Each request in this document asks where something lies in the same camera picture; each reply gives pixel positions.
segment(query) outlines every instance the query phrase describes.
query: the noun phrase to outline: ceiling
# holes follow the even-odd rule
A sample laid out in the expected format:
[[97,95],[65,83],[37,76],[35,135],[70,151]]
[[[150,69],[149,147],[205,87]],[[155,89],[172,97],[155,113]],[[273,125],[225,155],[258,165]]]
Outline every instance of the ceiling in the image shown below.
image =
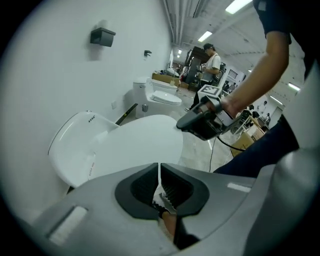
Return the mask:
[[[252,2],[235,14],[226,12],[233,0],[163,0],[173,41],[174,62],[184,63],[194,46],[211,43],[222,61],[245,74],[252,70],[266,49],[262,24]],[[206,32],[212,35],[204,42],[198,39]],[[303,88],[304,52],[293,37],[289,47],[289,66],[277,85],[268,92],[286,106],[296,95],[288,86]]]

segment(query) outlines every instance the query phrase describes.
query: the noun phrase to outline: hand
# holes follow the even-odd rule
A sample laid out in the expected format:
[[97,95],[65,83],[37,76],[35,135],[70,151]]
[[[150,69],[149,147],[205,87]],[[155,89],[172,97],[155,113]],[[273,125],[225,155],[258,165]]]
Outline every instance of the hand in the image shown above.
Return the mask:
[[[224,97],[221,99],[222,108],[229,113],[232,118],[236,118],[237,114],[240,112],[236,110],[232,104],[232,101],[228,97]],[[210,111],[215,112],[215,106],[211,101],[208,101],[206,104],[207,108]]]

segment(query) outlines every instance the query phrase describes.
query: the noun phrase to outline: cardboard box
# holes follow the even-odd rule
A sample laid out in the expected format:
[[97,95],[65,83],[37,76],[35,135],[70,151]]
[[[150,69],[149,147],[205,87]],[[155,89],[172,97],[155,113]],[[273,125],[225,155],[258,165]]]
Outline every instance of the cardboard box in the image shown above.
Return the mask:
[[[243,132],[240,138],[232,144],[233,147],[246,150],[254,143],[254,140],[246,132]],[[233,157],[239,155],[242,151],[231,148]]]
[[168,83],[168,84],[170,84],[170,82],[173,80],[175,86],[179,86],[179,84],[180,84],[179,78],[173,78],[172,76],[169,76],[169,75],[166,75],[166,74],[153,73],[152,74],[152,79],[158,80],[158,81],[162,81],[162,82],[165,82],[165,83]]
[[189,87],[189,84],[188,83],[186,83],[186,82],[181,82],[181,85],[180,85],[182,88],[186,88],[186,89],[188,89],[188,87]]
[[[246,150],[253,143],[259,140],[265,133],[256,125],[251,126],[244,131],[240,138],[232,145],[235,148]],[[233,157],[239,155],[242,151],[231,148]]]
[[264,131],[257,127],[256,125],[252,125],[248,130],[245,131],[252,139],[253,141],[259,140],[263,135],[265,135]]

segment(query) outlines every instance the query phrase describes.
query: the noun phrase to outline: person's arm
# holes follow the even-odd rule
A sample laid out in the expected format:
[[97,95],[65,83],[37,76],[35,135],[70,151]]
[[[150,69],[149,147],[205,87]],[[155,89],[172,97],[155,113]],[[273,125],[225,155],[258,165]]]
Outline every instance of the person's arm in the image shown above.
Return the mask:
[[253,0],[266,35],[266,50],[251,74],[224,97],[222,107],[232,117],[267,93],[279,81],[289,63],[290,24],[276,0]]
[[249,77],[232,94],[223,98],[223,108],[233,117],[274,87],[289,64],[287,35],[271,31],[266,40],[265,54]]

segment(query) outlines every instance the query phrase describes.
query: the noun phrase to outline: white wall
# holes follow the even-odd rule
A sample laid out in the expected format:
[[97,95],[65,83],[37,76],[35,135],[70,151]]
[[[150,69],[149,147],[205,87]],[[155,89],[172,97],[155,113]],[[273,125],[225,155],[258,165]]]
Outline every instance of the white wall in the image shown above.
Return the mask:
[[[112,47],[89,43],[101,20]],[[166,68],[171,48],[159,0],[47,0],[28,17],[0,71],[1,185],[18,216],[32,222],[68,190],[47,155],[65,121],[86,110],[116,121],[133,104],[133,79]]]

